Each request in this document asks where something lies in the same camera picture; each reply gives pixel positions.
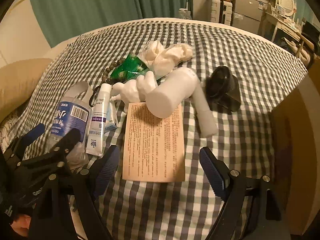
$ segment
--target gingham fabric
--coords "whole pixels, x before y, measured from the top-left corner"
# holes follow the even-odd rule
[[[246,176],[270,175],[273,149],[268,113],[307,73],[300,60],[281,48],[228,29],[156,20],[124,23],[97,34],[82,35],[48,67],[9,136],[20,136],[43,123],[45,134],[28,147],[25,158],[43,154],[54,111],[68,88],[79,81],[94,88],[112,61],[129,53],[139,54],[149,40],[159,40],[165,47],[175,43],[191,45],[193,58],[180,66],[196,70],[201,81],[215,67],[228,66],[239,80],[241,107],[236,113],[217,107],[213,115],[218,120],[218,135],[200,138],[192,100],[186,99],[185,182],[123,180],[121,157],[114,179],[100,198],[100,213],[114,239],[205,239],[222,202],[204,176],[199,150],[208,146],[230,169]],[[117,108],[121,127],[106,137],[107,147],[118,145],[121,152],[125,134],[123,107],[121,103]]]

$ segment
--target white toothpaste tube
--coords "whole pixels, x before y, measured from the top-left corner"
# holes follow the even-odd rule
[[[107,112],[112,86],[102,84],[93,108],[86,153],[101,157],[103,154],[103,135],[106,126]]]

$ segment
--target screw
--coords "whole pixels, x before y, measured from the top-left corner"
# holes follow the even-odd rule
[[[59,167],[59,168],[63,167],[63,165],[64,165],[64,162],[58,162],[57,163],[57,167]]]
[[[89,173],[89,170],[88,169],[82,169],[81,171],[80,171],[80,174],[81,175],[87,175]]]
[[[234,177],[238,177],[239,176],[239,171],[236,171],[236,170],[232,170],[230,171],[230,174]]]
[[[56,179],[56,177],[57,177],[56,174],[51,174],[51,175],[49,176],[49,180],[54,180],[54,179]]]
[[[262,177],[262,179],[263,179],[265,182],[269,182],[269,181],[270,181],[270,177],[267,176],[267,175],[264,175],[264,176]]]

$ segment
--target green snack bag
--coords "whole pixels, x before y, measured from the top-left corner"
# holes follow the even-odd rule
[[[125,61],[112,72],[110,78],[127,81],[146,69],[148,67],[141,59],[129,54]]]

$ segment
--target teal curtain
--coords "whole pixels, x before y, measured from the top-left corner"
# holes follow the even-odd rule
[[[187,0],[30,0],[49,45],[107,25],[176,17]]]
[[[313,11],[306,2],[306,0],[294,0],[297,3],[297,13],[295,16],[295,21],[299,19],[301,23],[302,18],[305,18],[308,22],[312,23],[313,20]]]

